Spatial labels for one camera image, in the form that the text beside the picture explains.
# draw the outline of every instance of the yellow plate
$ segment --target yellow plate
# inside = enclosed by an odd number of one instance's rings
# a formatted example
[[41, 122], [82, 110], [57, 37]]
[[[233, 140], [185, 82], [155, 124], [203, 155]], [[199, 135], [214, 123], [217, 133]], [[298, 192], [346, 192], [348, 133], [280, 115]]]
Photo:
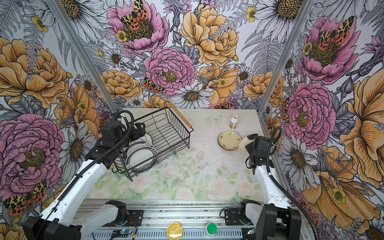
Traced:
[[225, 131], [218, 136], [218, 144], [225, 150], [235, 150], [239, 147], [241, 137], [232, 131]]
[[169, 240], [179, 240], [183, 236], [183, 227], [178, 222], [173, 222], [168, 226], [167, 237]]

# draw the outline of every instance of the metal wire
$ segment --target metal wire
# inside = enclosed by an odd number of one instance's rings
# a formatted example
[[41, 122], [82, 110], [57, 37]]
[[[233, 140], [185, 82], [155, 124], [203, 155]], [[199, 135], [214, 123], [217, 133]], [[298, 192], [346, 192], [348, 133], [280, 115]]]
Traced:
[[126, 156], [122, 154], [120, 158], [114, 161], [115, 169], [113, 172], [124, 174], [129, 180], [137, 176], [138, 173], [132, 170], [140, 166], [145, 169], [153, 164], [153, 161], [159, 163], [178, 151], [189, 148], [190, 133], [184, 124], [168, 107], [159, 109], [135, 120], [135, 123], [144, 123], [146, 133], [152, 138], [153, 148], [157, 154], [150, 157], [135, 166], [126, 166]]

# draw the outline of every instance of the tabletop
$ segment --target tabletop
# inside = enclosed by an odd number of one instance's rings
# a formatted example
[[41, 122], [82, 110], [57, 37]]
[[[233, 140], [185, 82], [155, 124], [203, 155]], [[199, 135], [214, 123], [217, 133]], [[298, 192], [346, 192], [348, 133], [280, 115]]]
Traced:
[[[127, 108], [135, 119], [156, 109]], [[88, 199], [151, 199], [196, 201], [262, 201], [260, 186], [251, 169], [245, 166], [247, 152], [227, 151], [218, 144], [218, 136], [231, 130], [233, 115], [238, 116], [236, 129], [242, 138], [257, 133], [263, 136], [255, 110], [179, 109], [192, 124], [190, 148], [185, 148], [140, 173], [131, 182], [112, 169], [96, 182]]]

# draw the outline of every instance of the plate in dish rack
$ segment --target plate in dish rack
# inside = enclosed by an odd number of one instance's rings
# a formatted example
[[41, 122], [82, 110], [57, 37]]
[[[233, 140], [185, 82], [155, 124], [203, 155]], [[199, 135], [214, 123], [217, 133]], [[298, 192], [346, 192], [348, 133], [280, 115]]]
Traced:
[[232, 131], [225, 131], [218, 136], [218, 144], [225, 150], [235, 150], [239, 147], [241, 137]]

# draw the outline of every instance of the wooden handle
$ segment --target wooden handle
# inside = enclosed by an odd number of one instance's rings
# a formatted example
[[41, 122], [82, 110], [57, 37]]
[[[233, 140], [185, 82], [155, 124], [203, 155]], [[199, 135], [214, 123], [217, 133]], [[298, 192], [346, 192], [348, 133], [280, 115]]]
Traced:
[[178, 111], [177, 108], [175, 108], [175, 106], [173, 106], [171, 102], [166, 102], [166, 105], [167, 107], [172, 108], [189, 128], [192, 128], [192, 125], [188, 122], [188, 120]]

